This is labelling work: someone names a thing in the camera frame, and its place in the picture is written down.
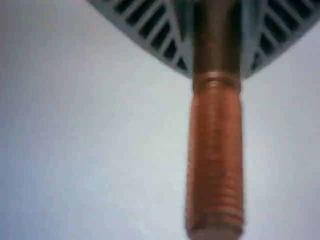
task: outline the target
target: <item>metal shaft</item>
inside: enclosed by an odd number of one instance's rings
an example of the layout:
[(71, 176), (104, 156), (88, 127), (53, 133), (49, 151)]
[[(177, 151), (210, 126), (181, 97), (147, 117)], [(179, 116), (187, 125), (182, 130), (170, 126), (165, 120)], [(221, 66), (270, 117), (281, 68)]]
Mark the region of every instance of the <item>metal shaft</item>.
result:
[(199, 0), (186, 231), (192, 240), (238, 240), (243, 231), (240, 10), (236, 0)]

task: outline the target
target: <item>copper pipe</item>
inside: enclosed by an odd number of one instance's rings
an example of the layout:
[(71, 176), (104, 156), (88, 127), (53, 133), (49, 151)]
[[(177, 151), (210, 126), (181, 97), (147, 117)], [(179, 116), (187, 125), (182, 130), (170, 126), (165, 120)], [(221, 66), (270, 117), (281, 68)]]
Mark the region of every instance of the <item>copper pipe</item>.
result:
[(191, 240), (238, 240), (244, 225), (239, 6), (200, 0), (196, 11), (186, 232)]

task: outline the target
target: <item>gray plastic housing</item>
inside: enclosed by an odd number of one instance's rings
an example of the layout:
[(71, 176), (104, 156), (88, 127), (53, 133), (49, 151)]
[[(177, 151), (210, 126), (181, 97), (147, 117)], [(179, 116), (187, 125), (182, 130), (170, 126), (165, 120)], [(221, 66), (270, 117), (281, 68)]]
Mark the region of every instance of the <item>gray plastic housing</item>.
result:
[[(195, 0), (88, 0), (141, 48), (188, 78), (193, 75)], [(320, 0), (240, 0), (241, 76), (286, 51), (320, 18)]]

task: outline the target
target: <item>threaded rod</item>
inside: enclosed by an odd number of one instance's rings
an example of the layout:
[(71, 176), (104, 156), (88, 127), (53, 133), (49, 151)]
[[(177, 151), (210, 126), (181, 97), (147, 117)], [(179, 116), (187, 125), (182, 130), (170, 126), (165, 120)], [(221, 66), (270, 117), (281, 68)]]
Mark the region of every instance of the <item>threaded rod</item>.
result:
[(238, 240), (243, 231), (240, 36), (234, 0), (200, 0), (195, 17), (186, 231)]

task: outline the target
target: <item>white wall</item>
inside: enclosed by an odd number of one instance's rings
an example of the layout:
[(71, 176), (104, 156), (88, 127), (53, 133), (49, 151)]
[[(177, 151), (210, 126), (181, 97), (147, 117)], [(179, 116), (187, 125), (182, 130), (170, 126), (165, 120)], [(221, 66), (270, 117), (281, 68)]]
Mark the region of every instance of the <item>white wall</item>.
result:
[[(0, 9), (0, 239), (187, 239), (190, 81), (85, 1)], [(243, 239), (318, 239), (319, 42), (244, 84)]]

